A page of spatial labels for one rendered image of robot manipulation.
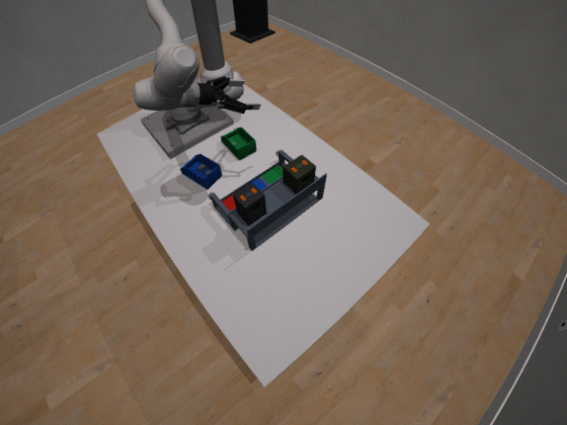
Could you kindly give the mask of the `blue bin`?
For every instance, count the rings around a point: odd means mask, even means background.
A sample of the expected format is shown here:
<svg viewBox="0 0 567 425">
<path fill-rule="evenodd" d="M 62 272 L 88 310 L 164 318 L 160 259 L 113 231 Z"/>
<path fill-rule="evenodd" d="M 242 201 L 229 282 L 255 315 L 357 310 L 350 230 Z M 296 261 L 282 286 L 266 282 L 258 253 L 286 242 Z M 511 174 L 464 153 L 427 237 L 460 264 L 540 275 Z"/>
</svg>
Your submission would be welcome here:
<svg viewBox="0 0 567 425">
<path fill-rule="evenodd" d="M 198 166 L 201 166 L 203 164 L 205 166 L 205 169 L 200 171 Z M 194 158 L 192 158 L 180 169 L 182 174 L 195 181 L 202 187 L 206 188 L 207 190 L 222 176 L 220 165 L 203 156 L 202 154 L 195 155 Z M 212 171 L 206 176 L 205 172 L 208 170 Z"/>
</svg>

